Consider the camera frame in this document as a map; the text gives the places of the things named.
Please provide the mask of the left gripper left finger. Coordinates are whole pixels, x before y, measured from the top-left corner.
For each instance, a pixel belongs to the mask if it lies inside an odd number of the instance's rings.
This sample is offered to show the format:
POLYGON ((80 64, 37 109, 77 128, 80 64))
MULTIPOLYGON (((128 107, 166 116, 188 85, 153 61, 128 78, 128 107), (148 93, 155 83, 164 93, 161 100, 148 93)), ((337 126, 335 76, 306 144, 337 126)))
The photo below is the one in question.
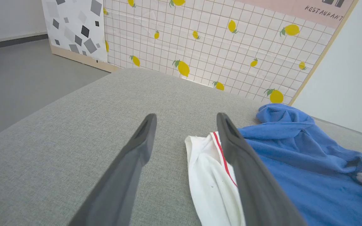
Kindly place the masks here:
POLYGON ((96 183, 69 226, 129 226, 142 168, 152 154, 156 126, 156 114, 148 114, 96 183))

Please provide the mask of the lemon and bottle print backdrop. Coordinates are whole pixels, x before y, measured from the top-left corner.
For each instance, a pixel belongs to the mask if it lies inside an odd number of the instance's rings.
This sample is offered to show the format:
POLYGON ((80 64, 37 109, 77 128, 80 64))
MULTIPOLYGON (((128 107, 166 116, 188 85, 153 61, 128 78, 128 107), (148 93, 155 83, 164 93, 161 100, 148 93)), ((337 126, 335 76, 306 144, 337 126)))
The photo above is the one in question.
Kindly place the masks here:
POLYGON ((292 105, 358 0, 104 0, 109 63, 292 105))

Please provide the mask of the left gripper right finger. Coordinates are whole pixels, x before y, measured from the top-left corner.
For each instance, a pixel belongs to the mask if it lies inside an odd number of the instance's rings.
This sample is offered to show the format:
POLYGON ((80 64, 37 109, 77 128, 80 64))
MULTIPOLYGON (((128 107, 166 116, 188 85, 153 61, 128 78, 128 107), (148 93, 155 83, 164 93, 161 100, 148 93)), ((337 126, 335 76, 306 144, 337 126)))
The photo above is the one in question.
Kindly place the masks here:
POLYGON ((225 159, 234 169, 248 226, 307 226, 255 150, 225 113, 217 114, 217 130, 225 159))

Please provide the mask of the white rolling partition board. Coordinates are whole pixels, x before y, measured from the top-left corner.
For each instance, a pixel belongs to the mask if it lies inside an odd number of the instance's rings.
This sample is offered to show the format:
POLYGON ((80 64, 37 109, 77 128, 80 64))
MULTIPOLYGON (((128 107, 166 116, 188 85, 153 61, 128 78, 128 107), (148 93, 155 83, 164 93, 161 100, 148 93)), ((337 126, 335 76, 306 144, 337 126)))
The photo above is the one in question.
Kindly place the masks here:
POLYGON ((362 132, 362 0, 358 0, 293 107, 362 132))

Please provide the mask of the grey squares print backdrop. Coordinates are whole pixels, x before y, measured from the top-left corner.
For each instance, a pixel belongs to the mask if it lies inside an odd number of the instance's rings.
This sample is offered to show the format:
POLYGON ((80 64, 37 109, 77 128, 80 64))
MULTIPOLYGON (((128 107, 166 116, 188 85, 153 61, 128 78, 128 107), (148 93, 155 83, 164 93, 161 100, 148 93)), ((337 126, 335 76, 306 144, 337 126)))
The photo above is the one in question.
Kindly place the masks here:
POLYGON ((47 35, 54 55, 107 72, 109 62, 106 0, 41 0, 47 35))

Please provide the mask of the blue basketball jersey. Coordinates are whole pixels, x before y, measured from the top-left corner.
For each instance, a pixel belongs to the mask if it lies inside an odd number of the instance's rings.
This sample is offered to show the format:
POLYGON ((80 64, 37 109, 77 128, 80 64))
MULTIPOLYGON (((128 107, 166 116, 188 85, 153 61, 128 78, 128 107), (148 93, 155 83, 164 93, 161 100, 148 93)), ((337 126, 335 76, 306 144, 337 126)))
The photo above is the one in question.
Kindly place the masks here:
MULTIPOLYGON (((239 129, 309 226, 362 226, 362 153, 330 138, 306 113, 267 104, 239 129)), ((245 226, 233 166, 218 132, 185 139, 189 187, 202 226, 245 226)))

